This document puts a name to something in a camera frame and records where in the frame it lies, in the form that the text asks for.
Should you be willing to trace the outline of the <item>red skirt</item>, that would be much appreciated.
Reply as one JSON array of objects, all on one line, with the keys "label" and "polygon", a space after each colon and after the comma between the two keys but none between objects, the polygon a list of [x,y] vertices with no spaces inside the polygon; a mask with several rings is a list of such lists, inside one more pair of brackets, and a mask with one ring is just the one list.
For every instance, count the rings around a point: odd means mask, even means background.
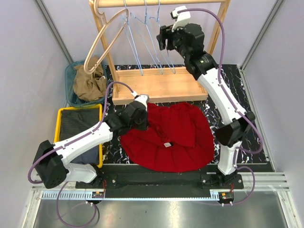
[{"label": "red skirt", "polygon": [[203,112],[189,103],[169,107],[148,104],[149,127],[121,136],[131,161],[160,172],[187,172],[214,158],[214,139]]}]

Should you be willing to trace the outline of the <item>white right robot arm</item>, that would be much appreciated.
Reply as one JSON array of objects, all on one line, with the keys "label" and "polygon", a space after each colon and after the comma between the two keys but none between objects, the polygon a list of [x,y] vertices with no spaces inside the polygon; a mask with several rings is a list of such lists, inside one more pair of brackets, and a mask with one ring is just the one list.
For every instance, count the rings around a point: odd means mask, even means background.
[{"label": "white right robot arm", "polygon": [[216,105],[223,127],[215,131],[220,143],[220,160],[216,184],[227,188],[232,184],[232,173],[236,171],[236,154],[242,139],[251,128],[255,119],[240,105],[220,74],[220,68],[214,58],[203,50],[204,33],[198,24],[188,23],[176,29],[173,26],[161,26],[157,35],[160,50],[175,50],[184,59],[186,70],[206,89]]}]

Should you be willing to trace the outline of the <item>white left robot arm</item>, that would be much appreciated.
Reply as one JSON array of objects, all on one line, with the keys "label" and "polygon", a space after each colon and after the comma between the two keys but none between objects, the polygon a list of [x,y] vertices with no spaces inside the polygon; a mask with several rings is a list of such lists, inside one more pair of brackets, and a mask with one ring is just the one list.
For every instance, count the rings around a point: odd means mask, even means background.
[{"label": "white left robot arm", "polygon": [[66,140],[51,144],[43,141],[37,150],[30,170],[36,170],[46,189],[57,187],[66,181],[84,182],[98,188],[103,181],[96,164],[72,163],[88,150],[127,134],[131,129],[147,130],[147,95],[140,95],[123,110],[107,115],[93,127]]}]

